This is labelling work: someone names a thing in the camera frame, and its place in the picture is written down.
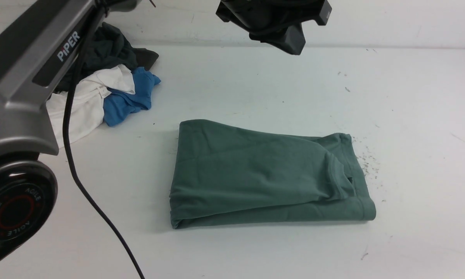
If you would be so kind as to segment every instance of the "pile of clothes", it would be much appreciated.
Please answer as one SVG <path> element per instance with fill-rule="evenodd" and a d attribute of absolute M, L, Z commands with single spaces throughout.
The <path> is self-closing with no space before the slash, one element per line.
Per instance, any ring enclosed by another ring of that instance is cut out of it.
<path fill-rule="evenodd" d="M 160 79 L 149 70 L 158 54 L 135 49 L 122 32 L 108 23 L 98 28 L 82 65 L 74 96 L 69 137 L 71 143 L 87 136 L 103 121 L 113 127 L 131 113 L 151 108 L 151 92 Z M 73 66 L 46 102 L 59 147 Z"/>

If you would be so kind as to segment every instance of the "dark green shirt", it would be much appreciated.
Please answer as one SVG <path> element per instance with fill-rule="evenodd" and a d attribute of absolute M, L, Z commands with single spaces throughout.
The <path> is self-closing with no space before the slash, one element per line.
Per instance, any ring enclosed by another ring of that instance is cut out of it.
<path fill-rule="evenodd" d="M 170 192 L 173 228 L 373 220 L 349 134 L 323 138 L 181 123 Z"/>

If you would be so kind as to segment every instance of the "black cable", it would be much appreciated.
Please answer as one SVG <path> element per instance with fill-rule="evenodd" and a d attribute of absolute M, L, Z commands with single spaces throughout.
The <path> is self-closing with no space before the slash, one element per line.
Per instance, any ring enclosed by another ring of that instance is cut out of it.
<path fill-rule="evenodd" d="M 79 190 L 84 194 L 86 199 L 89 201 L 89 203 L 94 207 L 94 209 L 100 214 L 100 216 L 105 220 L 105 222 L 112 228 L 113 232 L 117 237 L 119 238 L 120 242 L 124 246 L 124 248 L 127 251 L 127 254 L 131 258 L 131 261 L 134 264 L 134 267 L 138 271 L 138 274 L 141 279 L 144 279 L 144 275 L 142 274 L 141 268 L 138 265 L 138 262 L 133 256 L 133 253 L 131 252 L 131 249 L 127 245 L 126 241 L 122 237 L 122 235 L 119 233 L 119 230 L 115 227 L 115 225 L 108 219 L 106 214 L 99 208 L 99 206 L 94 202 L 93 198 L 89 195 L 89 193 L 86 191 L 85 187 L 82 185 L 80 182 L 80 179 L 77 175 L 76 171 L 76 166 L 74 165 L 74 160 L 72 157 L 72 149 L 71 149 L 71 143 L 69 139 L 69 122 L 71 120 L 71 111 L 72 111 L 72 103 L 74 101 L 74 94 L 76 92 L 76 86 L 79 82 L 80 79 L 80 72 L 82 69 L 82 64 L 84 64 L 84 60 L 86 57 L 87 49 L 89 46 L 89 43 L 92 41 L 94 37 L 94 33 L 96 31 L 96 28 L 98 27 L 98 23 L 102 20 L 103 16 L 106 14 L 105 7 L 98 8 L 96 11 L 96 16 L 93 19 L 93 23 L 89 26 L 89 30 L 87 31 L 87 34 L 84 38 L 84 42 L 80 46 L 80 51 L 79 55 L 76 61 L 76 65 L 74 67 L 74 74 L 73 74 L 73 79 L 71 82 L 71 86 L 69 87 L 69 92 L 67 93 L 67 101 L 65 104 L 65 114 L 64 114 L 64 125 L 62 132 L 64 133 L 64 146 L 65 146 L 65 153 L 67 155 L 67 160 L 69 161 L 69 168 L 71 169 L 72 177 L 74 181 L 76 182 L 76 185 L 79 187 Z"/>

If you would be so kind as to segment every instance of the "white wall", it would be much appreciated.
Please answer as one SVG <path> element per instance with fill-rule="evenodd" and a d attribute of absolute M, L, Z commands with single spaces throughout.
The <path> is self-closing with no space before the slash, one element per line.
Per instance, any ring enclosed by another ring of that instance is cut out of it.
<path fill-rule="evenodd" d="M 143 0 L 107 19 L 135 45 L 258 45 L 215 15 L 219 0 Z M 0 0 L 0 32 L 34 0 Z M 330 0 L 328 26 L 305 23 L 309 46 L 465 48 L 465 0 Z"/>

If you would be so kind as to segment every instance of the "white tabletop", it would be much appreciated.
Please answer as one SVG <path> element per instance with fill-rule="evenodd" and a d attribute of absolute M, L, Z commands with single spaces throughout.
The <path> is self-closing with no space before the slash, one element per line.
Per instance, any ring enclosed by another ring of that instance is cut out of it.
<path fill-rule="evenodd" d="M 78 173 L 147 278 L 465 278 L 465 50 L 153 46 L 153 108 L 73 144 Z M 377 217 L 367 223 L 173 230 L 179 122 L 351 134 Z M 43 155 L 57 205 L 0 279 L 136 279 L 122 245 Z"/>

